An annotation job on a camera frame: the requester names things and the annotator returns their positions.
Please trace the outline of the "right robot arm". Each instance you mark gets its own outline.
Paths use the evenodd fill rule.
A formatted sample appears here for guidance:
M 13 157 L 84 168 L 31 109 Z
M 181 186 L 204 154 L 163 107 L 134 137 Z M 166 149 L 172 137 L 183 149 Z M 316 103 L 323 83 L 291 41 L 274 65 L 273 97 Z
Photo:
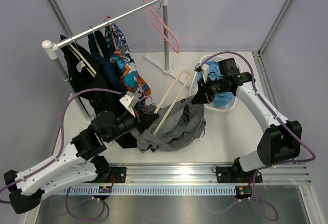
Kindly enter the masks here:
M 241 72 L 233 58 L 220 60 L 219 78 L 211 80 L 205 68 L 207 60 L 200 61 L 195 72 L 201 75 L 197 81 L 194 104 L 208 104 L 215 95 L 231 92 L 260 125 L 263 135 L 252 153 L 233 161 L 229 176 L 239 182 L 255 179 L 258 169 L 290 161 L 300 154 L 302 127 L 298 121 L 290 121 L 282 115 L 258 89 L 253 71 Z

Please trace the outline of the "grey knit shorts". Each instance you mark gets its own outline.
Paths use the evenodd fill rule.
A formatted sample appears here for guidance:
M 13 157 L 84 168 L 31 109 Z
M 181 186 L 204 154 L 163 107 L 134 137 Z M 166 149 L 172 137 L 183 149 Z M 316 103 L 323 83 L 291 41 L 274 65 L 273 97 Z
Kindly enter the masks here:
M 205 134 L 204 105 L 192 104 L 193 96 L 178 100 L 167 117 L 169 106 L 160 108 L 159 118 L 143 133 L 132 132 L 141 152 L 178 151 Z

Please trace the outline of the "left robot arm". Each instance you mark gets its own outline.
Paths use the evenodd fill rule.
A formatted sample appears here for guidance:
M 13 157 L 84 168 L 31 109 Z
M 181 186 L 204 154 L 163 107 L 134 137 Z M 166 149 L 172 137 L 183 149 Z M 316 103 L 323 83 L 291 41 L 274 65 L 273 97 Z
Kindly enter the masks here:
M 135 115 L 126 112 L 120 118 L 110 111 L 101 112 L 57 155 L 24 171 L 6 172 L 4 178 L 14 212 L 26 213 L 54 193 L 76 184 L 107 181 L 111 169 L 101 155 L 107 148 L 105 144 L 133 129 L 143 132 L 158 118 L 158 114 L 143 109 Z

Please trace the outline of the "light blue shorts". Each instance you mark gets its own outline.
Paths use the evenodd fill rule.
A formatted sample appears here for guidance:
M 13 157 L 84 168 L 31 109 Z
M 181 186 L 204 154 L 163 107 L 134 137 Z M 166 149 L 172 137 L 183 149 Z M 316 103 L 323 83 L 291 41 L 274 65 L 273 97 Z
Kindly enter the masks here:
M 209 66 L 207 80 L 218 80 L 223 78 L 223 75 L 219 70 L 218 62 L 211 61 L 206 64 Z M 212 105 L 214 108 L 223 108 L 224 106 L 233 103 L 234 99 L 235 96 L 231 92 L 216 94 L 212 101 Z

